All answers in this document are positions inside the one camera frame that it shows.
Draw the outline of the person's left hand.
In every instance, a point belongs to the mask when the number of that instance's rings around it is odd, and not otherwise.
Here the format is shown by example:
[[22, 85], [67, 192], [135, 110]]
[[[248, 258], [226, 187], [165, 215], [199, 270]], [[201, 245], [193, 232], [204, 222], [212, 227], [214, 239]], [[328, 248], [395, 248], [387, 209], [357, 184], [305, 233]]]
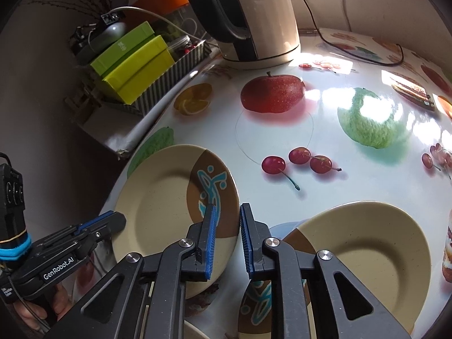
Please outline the person's left hand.
[[[57, 315], [57, 320], [60, 320], [65, 314], [68, 313], [68, 311], [70, 311], [73, 304], [66, 288], [64, 288], [61, 283], [56, 285], [56, 289], [57, 291], [54, 295], [51, 306], [54, 313]], [[35, 313], [41, 320], [44, 320], [47, 318], [47, 311], [34, 303], [27, 301], [26, 304], [32, 311], [29, 311], [28, 308], [20, 301], [16, 301], [13, 304], [13, 307], [20, 319], [23, 320], [23, 322], [25, 322], [30, 329], [39, 331], [41, 329], [41, 324], [36, 317], [33, 316], [33, 313]]]

